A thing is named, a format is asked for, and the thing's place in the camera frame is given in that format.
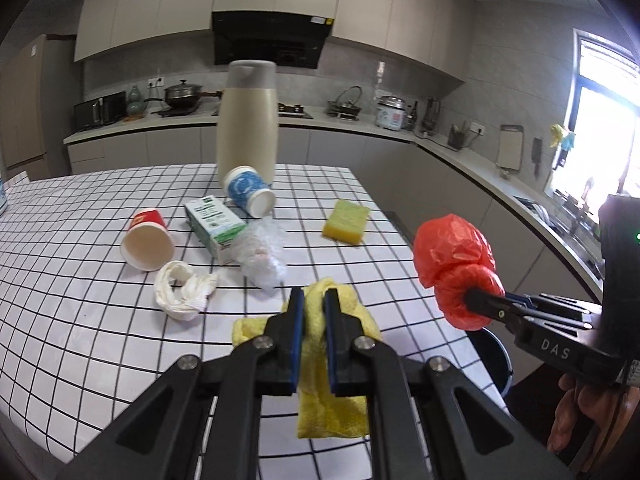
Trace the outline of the person's right hand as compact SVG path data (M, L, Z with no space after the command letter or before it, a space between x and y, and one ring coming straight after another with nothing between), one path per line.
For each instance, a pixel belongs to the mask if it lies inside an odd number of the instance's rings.
M559 453L570 443L579 415L591 419L601 430L597 437L596 451L602 451L605 459L620 440L639 403L639 388L627 387L625 391L599 390L591 386L578 387L577 380L563 375L559 381L565 392L555 410L547 448Z

